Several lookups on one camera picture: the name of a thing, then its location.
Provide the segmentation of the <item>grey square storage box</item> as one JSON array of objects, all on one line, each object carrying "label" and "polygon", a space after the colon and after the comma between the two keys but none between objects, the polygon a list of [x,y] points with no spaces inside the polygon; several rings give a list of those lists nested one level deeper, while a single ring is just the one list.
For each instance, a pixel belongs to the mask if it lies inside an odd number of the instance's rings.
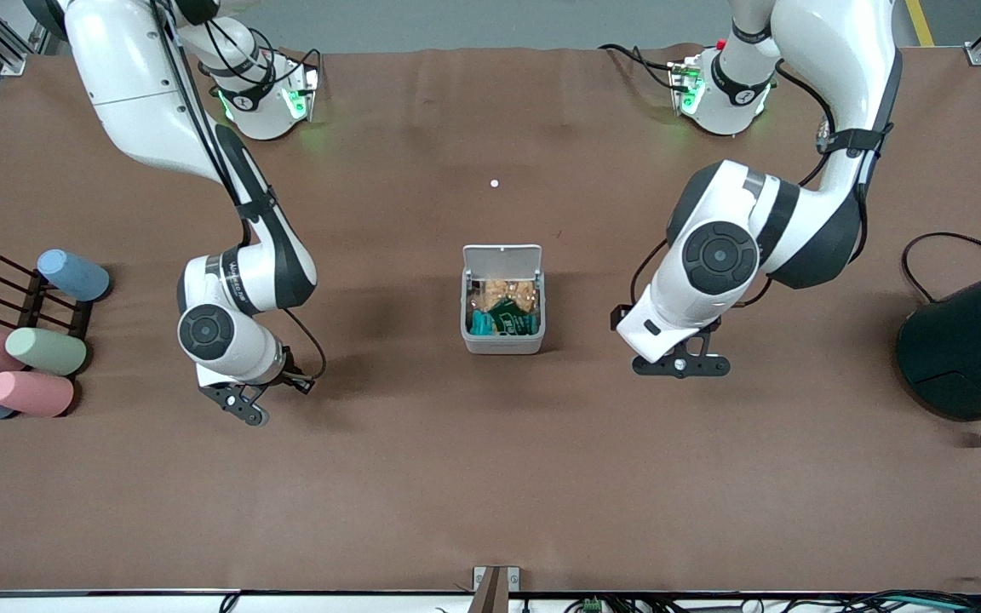
[{"label": "grey square storage box", "polygon": [[[542,247],[537,244],[469,244],[462,249],[460,330],[467,350],[473,354],[535,354],[548,331],[546,322],[546,274]],[[473,336],[468,333],[473,307],[468,303],[472,284],[486,279],[534,280],[540,299],[536,314],[540,330],[534,336]]]}]

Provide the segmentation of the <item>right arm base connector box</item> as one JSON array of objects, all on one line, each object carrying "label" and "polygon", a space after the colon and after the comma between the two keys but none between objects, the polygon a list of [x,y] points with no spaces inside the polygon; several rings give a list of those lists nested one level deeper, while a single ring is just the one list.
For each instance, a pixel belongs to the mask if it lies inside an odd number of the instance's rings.
[{"label": "right arm base connector box", "polygon": [[312,121],[314,102],[319,86],[319,67],[316,65],[293,66],[292,73],[280,82],[283,100],[295,121]]}]

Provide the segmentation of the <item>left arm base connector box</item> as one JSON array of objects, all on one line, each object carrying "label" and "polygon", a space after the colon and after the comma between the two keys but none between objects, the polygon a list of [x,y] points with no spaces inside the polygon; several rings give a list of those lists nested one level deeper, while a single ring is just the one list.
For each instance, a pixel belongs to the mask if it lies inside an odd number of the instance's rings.
[{"label": "left arm base connector box", "polygon": [[671,86],[671,102],[677,116],[696,115],[705,93],[702,55],[666,63],[668,84]]}]

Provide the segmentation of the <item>brown table cover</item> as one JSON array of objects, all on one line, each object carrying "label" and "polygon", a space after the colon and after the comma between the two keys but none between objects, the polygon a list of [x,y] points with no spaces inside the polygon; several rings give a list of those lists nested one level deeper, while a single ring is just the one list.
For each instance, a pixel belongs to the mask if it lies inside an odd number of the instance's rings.
[{"label": "brown table cover", "polygon": [[[0,421],[0,589],[446,590],[502,564],[542,591],[981,591],[981,449],[892,361],[904,245],[981,238],[981,67],[902,55],[863,255],[731,312],[731,373],[683,381],[632,372],[610,310],[693,171],[809,171],[809,97],[780,86],[725,140],[605,52],[332,55],[313,123],[252,145],[330,362],[264,427],[196,392],[175,337],[184,264],[240,237],[225,191],[122,155],[73,62],[32,60],[0,84],[0,255],[69,249],[114,287],[77,408]],[[469,244],[542,247],[540,352],[468,352]]]}]

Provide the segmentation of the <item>green snack packet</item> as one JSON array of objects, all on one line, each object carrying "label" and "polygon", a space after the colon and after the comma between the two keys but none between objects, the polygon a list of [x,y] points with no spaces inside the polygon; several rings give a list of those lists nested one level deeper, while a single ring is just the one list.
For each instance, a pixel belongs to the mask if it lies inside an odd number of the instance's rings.
[{"label": "green snack packet", "polygon": [[513,299],[503,298],[489,311],[495,333],[501,336],[534,336],[540,330],[540,318],[522,309]]}]

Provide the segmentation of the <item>orange snack wrapper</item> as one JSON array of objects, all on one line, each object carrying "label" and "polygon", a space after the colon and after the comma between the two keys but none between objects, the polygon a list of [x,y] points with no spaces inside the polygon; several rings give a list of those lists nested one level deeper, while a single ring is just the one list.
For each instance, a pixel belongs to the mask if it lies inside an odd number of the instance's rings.
[{"label": "orange snack wrapper", "polygon": [[511,301],[522,312],[536,310],[540,292],[534,280],[486,279],[474,282],[468,303],[475,310],[489,312],[502,301]]}]

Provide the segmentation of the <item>green cup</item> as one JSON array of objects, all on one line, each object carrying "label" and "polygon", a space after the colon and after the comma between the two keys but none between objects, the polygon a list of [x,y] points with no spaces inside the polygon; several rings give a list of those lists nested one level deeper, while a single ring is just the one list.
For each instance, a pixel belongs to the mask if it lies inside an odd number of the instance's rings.
[{"label": "green cup", "polygon": [[24,365],[58,376],[77,373],[89,357],[82,339],[34,327],[12,330],[4,346],[5,352]]}]

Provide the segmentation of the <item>black cup rack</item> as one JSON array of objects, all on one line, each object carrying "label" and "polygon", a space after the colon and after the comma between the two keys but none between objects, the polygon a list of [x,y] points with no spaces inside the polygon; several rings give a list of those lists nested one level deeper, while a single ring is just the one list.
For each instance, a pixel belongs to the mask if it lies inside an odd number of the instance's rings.
[{"label": "black cup rack", "polygon": [[10,318],[0,317],[0,327],[12,331],[38,329],[47,324],[52,331],[85,341],[92,318],[92,301],[66,295],[37,267],[24,266],[4,255],[0,255],[0,263],[22,275],[22,279],[16,282],[0,274],[0,284],[20,294],[19,298],[10,299],[0,296],[0,307],[10,314]]}]

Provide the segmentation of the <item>dark teal round appliance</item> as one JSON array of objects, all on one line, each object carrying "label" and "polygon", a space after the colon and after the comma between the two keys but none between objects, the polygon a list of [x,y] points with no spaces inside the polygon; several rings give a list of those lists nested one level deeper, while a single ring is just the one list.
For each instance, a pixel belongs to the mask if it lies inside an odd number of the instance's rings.
[{"label": "dark teal round appliance", "polygon": [[954,421],[981,421],[981,282],[912,313],[895,356],[923,404]]}]

